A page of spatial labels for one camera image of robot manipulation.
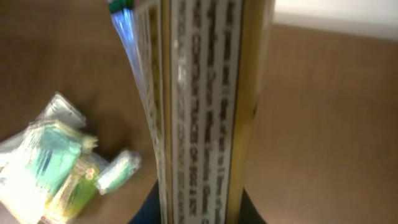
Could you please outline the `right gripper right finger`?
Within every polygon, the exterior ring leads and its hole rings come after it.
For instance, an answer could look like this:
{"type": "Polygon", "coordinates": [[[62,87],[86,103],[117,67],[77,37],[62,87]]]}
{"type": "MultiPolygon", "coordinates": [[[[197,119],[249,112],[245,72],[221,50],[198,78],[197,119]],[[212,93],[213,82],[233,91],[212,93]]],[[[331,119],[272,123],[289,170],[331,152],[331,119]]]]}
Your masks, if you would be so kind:
{"type": "Polygon", "coordinates": [[[239,211],[239,224],[267,224],[255,208],[246,189],[243,189],[241,206],[239,211]]]}

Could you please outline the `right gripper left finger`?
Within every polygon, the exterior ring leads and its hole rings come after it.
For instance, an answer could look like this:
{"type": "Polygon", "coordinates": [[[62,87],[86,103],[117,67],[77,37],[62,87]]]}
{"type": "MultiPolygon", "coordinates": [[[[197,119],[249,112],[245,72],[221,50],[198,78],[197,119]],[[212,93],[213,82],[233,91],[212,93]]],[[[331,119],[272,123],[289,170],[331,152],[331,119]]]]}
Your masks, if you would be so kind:
{"type": "Polygon", "coordinates": [[[128,224],[161,224],[159,183],[156,182],[138,212],[128,224]]]}

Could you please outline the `teal wet wipes pack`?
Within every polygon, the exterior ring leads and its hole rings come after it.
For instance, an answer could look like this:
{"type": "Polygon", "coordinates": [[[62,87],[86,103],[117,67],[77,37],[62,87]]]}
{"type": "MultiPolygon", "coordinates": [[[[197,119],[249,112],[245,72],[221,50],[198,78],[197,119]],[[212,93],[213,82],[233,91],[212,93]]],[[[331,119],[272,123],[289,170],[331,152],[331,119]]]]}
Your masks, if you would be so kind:
{"type": "Polygon", "coordinates": [[[78,133],[58,121],[41,124],[29,133],[30,157],[25,166],[35,187],[53,197],[73,169],[82,150],[78,133]]]}

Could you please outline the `white blue snack bag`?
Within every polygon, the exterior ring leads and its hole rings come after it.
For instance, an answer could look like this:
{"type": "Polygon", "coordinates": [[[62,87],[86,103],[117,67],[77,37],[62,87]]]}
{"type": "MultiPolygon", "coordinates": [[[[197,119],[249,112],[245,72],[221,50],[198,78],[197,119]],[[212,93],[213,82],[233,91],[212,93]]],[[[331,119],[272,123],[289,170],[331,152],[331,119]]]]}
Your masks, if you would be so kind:
{"type": "MultiPolygon", "coordinates": [[[[40,193],[34,185],[33,175],[25,167],[30,157],[28,149],[29,133],[41,124],[52,121],[34,121],[30,123],[22,144],[16,150],[16,155],[1,171],[1,202],[21,223],[38,223],[41,216],[44,215],[46,204],[55,196],[47,198],[43,193],[40,193]]],[[[85,134],[77,128],[63,124],[74,129],[81,138],[82,150],[80,155],[91,153],[98,145],[96,136],[85,134]]]]}

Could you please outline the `orange spaghetti package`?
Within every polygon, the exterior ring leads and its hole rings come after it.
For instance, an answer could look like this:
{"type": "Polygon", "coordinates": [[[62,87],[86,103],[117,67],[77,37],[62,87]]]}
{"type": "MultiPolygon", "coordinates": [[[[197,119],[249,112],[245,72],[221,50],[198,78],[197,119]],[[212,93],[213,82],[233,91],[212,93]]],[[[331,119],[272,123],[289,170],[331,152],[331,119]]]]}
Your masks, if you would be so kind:
{"type": "Polygon", "coordinates": [[[110,1],[144,105],[162,223],[237,223],[273,1],[110,1]]]}

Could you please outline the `green tissue pack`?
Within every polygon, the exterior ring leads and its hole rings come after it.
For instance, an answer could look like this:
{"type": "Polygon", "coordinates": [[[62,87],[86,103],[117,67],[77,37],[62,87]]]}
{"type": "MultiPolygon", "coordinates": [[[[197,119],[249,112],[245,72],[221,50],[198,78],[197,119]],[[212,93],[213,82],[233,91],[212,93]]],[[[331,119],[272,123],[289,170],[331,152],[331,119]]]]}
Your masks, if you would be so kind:
{"type": "Polygon", "coordinates": [[[99,176],[95,186],[101,195],[114,192],[124,185],[141,167],[142,157],[138,152],[124,150],[114,158],[99,176]]]}

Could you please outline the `green yellow snack packet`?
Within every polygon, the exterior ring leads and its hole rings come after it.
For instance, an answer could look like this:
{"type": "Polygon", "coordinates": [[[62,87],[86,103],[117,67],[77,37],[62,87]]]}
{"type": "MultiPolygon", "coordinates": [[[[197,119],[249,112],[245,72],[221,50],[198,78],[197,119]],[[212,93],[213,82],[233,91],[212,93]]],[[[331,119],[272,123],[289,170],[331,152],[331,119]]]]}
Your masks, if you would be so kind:
{"type": "Polygon", "coordinates": [[[82,154],[55,196],[46,204],[43,223],[71,223],[97,193],[95,182],[109,164],[96,153],[82,154]]]}

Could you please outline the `white gold cream tube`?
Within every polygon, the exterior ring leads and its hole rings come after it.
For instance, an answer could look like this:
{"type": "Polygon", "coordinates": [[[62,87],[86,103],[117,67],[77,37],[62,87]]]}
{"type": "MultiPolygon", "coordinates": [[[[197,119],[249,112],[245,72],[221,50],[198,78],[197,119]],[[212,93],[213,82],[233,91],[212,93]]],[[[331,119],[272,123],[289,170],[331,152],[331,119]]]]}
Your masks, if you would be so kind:
{"type": "MultiPolygon", "coordinates": [[[[84,128],[86,126],[86,117],[59,92],[54,94],[35,121],[52,120],[61,121],[73,128],[84,128]]],[[[1,141],[1,168],[5,167],[12,159],[17,148],[22,144],[26,131],[27,129],[1,141]]]]}

